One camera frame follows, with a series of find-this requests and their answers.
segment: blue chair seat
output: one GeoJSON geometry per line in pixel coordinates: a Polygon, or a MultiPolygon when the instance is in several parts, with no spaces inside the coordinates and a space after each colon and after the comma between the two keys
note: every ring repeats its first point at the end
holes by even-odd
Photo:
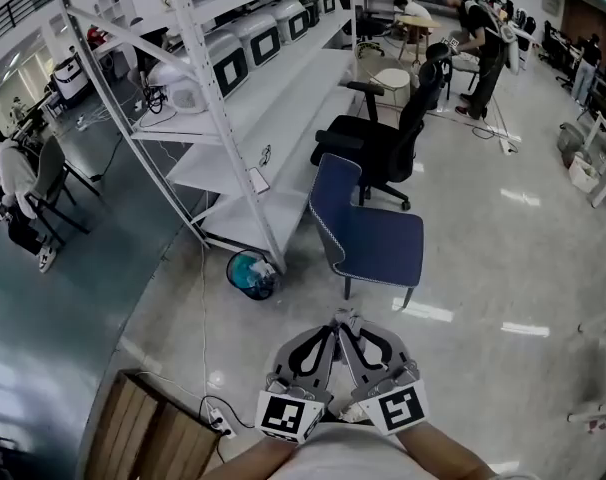
{"type": "Polygon", "coordinates": [[[423,220],[416,215],[358,208],[345,237],[350,251],[337,270],[350,277],[404,287],[418,286],[423,265],[423,220]]]}

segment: black office chair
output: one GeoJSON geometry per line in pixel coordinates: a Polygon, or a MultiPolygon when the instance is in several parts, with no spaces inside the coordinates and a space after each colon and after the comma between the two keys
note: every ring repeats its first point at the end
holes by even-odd
{"type": "MultiPolygon", "coordinates": [[[[339,0],[339,2],[341,3],[341,7],[343,7],[343,9],[351,8],[350,0],[339,0]]],[[[385,23],[382,23],[381,21],[373,18],[372,13],[365,11],[362,5],[357,5],[354,7],[354,14],[356,15],[355,33],[357,43],[363,43],[366,41],[372,42],[375,37],[381,36],[387,31],[387,26],[385,25],[385,23]]],[[[353,33],[352,20],[348,21],[341,30],[343,30],[343,33],[345,35],[351,36],[353,33]]],[[[385,55],[383,48],[381,48],[378,43],[373,42],[372,44],[379,46],[378,48],[374,47],[372,49],[377,50],[381,54],[381,56],[385,55]]],[[[343,48],[351,47],[352,45],[348,44],[345,45],[343,48]]]]}
{"type": "Polygon", "coordinates": [[[388,183],[400,183],[412,175],[414,143],[423,130],[423,116],[434,108],[445,84],[443,64],[450,58],[450,49],[443,43],[435,43],[427,49],[426,57],[419,71],[420,86],[401,112],[398,130],[378,122],[374,96],[383,96],[383,88],[351,82],[349,88],[365,93],[370,119],[339,116],[327,131],[316,132],[319,145],[310,158],[314,165],[319,165],[325,153],[331,153],[361,166],[361,206],[374,187],[401,199],[404,211],[411,207],[409,198],[388,183]]]}

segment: office chair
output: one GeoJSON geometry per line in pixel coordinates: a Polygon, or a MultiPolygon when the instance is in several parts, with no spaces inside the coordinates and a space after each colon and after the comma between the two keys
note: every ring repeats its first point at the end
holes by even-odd
{"type": "Polygon", "coordinates": [[[407,307],[423,266],[423,221],[377,208],[352,206],[361,168],[338,156],[323,155],[310,194],[310,211],[325,256],[335,274],[345,277],[344,298],[352,279],[407,288],[407,307]]]}
{"type": "Polygon", "coordinates": [[[426,57],[419,71],[420,86],[403,108],[398,130],[378,122],[374,96],[383,96],[383,88],[351,82],[348,88],[365,93],[370,119],[343,115],[337,117],[327,131],[316,132],[319,145],[310,158],[314,165],[320,164],[325,153],[331,153],[361,166],[361,206],[374,187],[401,199],[404,211],[411,208],[409,198],[388,183],[400,183],[412,175],[414,143],[423,130],[423,116],[438,102],[444,84],[442,66],[450,58],[450,49],[443,43],[435,43],[427,49],[426,57]]]}
{"type": "MultiPolygon", "coordinates": [[[[339,2],[343,9],[347,10],[352,8],[350,0],[339,0],[339,2]]],[[[379,43],[373,42],[372,40],[377,36],[383,35],[387,31],[387,26],[379,20],[372,18],[372,12],[365,11],[362,5],[354,7],[354,14],[356,15],[356,42],[364,43],[367,41],[371,43],[373,45],[371,49],[378,51],[383,57],[385,55],[383,48],[380,47],[379,43]]],[[[341,30],[345,35],[351,36],[353,33],[352,20],[348,21],[341,30]]],[[[343,48],[352,48],[352,45],[348,44],[343,48]]]]}
{"type": "Polygon", "coordinates": [[[44,217],[43,210],[45,208],[50,210],[61,220],[67,222],[70,226],[78,229],[81,233],[86,235],[90,233],[78,222],[72,220],[70,217],[56,208],[56,203],[61,195],[61,192],[65,192],[65,195],[68,197],[70,202],[76,206],[76,201],[72,197],[72,194],[68,188],[65,186],[65,180],[67,179],[68,174],[71,174],[77,180],[79,180],[96,197],[99,199],[101,198],[101,194],[99,194],[65,162],[65,154],[63,153],[63,150],[61,149],[61,146],[56,138],[48,138],[45,141],[43,149],[41,149],[41,153],[39,155],[39,172],[36,178],[36,183],[34,184],[34,187],[30,193],[27,195],[26,199],[39,220],[61,245],[65,245],[65,241],[59,236],[59,234],[44,217]]]}

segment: gray chair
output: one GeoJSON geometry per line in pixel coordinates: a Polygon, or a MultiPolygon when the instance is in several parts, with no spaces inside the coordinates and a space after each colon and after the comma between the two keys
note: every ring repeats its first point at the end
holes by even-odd
{"type": "Polygon", "coordinates": [[[27,201],[38,216],[39,220],[52,233],[61,245],[65,245],[65,241],[54,230],[50,223],[45,219],[43,210],[47,208],[61,220],[67,222],[70,226],[75,227],[81,233],[89,234],[89,231],[81,226],[75,220],[62,213],[56,208],[56,203],[61,195],[65,195],[70,199],[70,202],[76,206],[76,201],[72,194],[65,186],[65,181],[68,174],[74,176],[85,187],[90,190],[96,197],[101,198],[99,194],[87,181],[85,181],[74,169],[65,161],[65,154],[61,149],[55,137],[50,137],[45,141],[41,153],[39,155],[39,170],[36,178],[36,183],[27,196],[27,201]]]}

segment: person sitting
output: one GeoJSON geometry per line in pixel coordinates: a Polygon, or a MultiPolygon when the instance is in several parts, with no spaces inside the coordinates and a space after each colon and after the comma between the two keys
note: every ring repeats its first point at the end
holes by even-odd
{"type": "MultiPolygon", "coordinates": [[[[407,0],[394,0],[394,12],[398,13],[398,14],[394,14],[394,21],[397,22],[398,21],[398,17],[400,15],[405,15],[405,16],[418,16],[420,18],[425,18],[428,20],[432,19],[432,16],[430,15],[430,13],[428,12],[428,10],[423,7],[420,4],[417,4],[416,2],[408,2],[407,0]]],[[[419,29],[414,28],[413,29],[413,35],[410,36],[410,40],[408,42],[410,43],[415,43],[416,41],[420,40],[421,37],[424,37],[423,35],[416,37],[416,31],[419,29]]],[[[433,32],[433,29],[428,29],[429,34],[431,34],[433,32]]]]}
{"type": "Polygon", "coordinates": [[[48,238],[39,240],[39,233],[30,226],[37,215],[26,196],[36,183],[35,167],[21,152],[17,142],[0,132],[0,178],[2,203],[8,213],[8,236],[38,258],[39,270],[47,272],[56,258],[56,250],[47,245],[48,238]]]}

